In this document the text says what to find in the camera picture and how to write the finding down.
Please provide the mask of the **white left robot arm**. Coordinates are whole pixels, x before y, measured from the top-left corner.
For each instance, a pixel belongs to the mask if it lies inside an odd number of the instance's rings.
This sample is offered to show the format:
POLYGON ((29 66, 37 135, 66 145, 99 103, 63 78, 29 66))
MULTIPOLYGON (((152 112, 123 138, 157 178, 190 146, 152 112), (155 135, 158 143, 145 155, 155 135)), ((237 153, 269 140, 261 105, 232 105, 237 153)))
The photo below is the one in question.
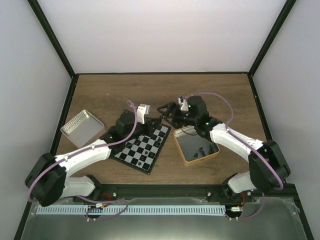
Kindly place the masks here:
POLYGON ((27 200, 47 207, 65 197, 86 197, 97 202, 102 189, 91 176, 73 177, 76 172, 121 152, 126 142, 141 135, 151 136, 161 124, 161 117, 145 117, 138 112, 124 111, 106 133, 93 143, 69 153, 42 154, 24 183, 27 200))

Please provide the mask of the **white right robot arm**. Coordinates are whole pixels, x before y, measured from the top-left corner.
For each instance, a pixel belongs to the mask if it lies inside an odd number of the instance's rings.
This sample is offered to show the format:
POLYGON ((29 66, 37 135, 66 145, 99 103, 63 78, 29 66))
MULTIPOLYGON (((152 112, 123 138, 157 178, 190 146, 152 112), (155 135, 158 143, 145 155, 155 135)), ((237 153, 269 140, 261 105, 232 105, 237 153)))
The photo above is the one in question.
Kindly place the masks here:
POLYGON ((224 146, 248 162, 247 172, 235 173, 222 183, 225 200, 232 202, 240 193, 250 190, 268 193, 284 189, 291 170, 279 145, 271 139, 248 137, 231 129, 227 122, 210 116, 200 94, 180 96, 178 102, 159 106, 157 111, 175 129, 192 126, 201 138, 224 146))

